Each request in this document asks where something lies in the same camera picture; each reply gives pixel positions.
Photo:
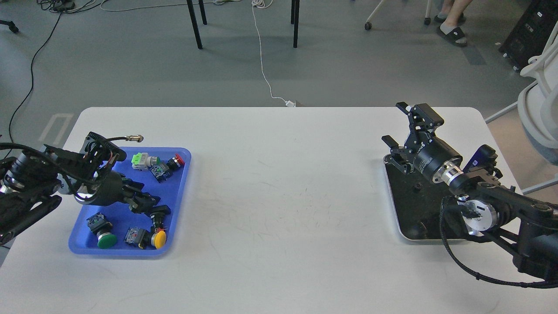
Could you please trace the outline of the black cylindrical gripper body image-left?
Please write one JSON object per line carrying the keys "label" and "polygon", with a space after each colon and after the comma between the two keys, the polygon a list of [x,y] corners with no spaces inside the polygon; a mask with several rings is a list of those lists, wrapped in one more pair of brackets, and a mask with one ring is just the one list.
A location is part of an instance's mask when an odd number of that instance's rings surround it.
{"label": "black cylindrical gripper body image-left", "polygon": [[75,195],[74,198],[82,205],[107,206],[116,202],[126,203],[124,200],[126,197],[124,193],[124,184],[127,180],[128,178],[122,173],[111,171],[94,194],[88,195],[82,193]]}

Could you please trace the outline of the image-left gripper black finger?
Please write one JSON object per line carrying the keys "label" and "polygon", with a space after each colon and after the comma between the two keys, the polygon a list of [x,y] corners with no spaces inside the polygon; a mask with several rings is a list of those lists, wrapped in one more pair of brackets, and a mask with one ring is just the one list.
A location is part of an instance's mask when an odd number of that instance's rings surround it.
{"label": "image-left gripper black finger", "polygon": [[151,199],[151,195],[143,192],[145,185],[138,182],[123,182],[122,201],[134,201],[138,199]]}
{"label": "image-left gripper black finger", "polygon": [[125,198],[124,203],[128,204],[128,208],[133,213],[145,213],[150,212],[151,208],[155,207],[161,198],[158,196],[147,196],[147,197],[133,197]]}

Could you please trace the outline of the black cylindrical gripper body image-right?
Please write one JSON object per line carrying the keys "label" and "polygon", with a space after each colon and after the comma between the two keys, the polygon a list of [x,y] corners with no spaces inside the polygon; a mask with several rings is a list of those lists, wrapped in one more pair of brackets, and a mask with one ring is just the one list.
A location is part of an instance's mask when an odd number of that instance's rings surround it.
{"label": "black cylindrical gripper body image-right", "polygon": [[444,164],[450,162],[460,166],[463,161],[462,155],[438,137],[410,135],[406,140],[406,146],[409,151],[406,173],[417,170],[433,184],[441,182]]}

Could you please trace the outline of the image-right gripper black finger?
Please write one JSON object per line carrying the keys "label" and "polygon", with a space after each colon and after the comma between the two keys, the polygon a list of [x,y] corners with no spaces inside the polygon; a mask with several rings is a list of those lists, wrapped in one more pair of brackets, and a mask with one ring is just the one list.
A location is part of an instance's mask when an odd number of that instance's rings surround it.
{"label": "image-right gripper black finger", "polygon": [[413,172],[414,167],[412,163],[406,158],[408,150],[404,147],[402,148],[399,144],[389,135],[382,137],[382,141],[388,145],[390,149],[389,155],[385,155],[383,162],[385,164],[391,164],[397,168],[401,173],[410,174]]}
{"label": "image-right gripper black finger", "polygon": [[444,125],[444,119],[427,103],[410,106],[406,102],[397,102],[409,120],[410,133],[405,144],[428,144],[436,137],[435,130]]}

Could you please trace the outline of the black robot arm image-left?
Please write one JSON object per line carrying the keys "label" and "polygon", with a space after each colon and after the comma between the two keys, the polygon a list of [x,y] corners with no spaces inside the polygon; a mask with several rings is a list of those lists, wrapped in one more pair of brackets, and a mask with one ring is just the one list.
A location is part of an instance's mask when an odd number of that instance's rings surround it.
{"label": "black robot arm image-left", "polygon": [[64,195],[83,205],[128,204],[134,213],[148,212],[160,197],[142,191],[144,184],[125,177],[113,166],[127,157],[125,151],[90,132],[80,152],[50,145],[42,151],[17,143],[1,149],[18,149],[18,157],[1,161],[1,244],[6,244],[56,209]]}

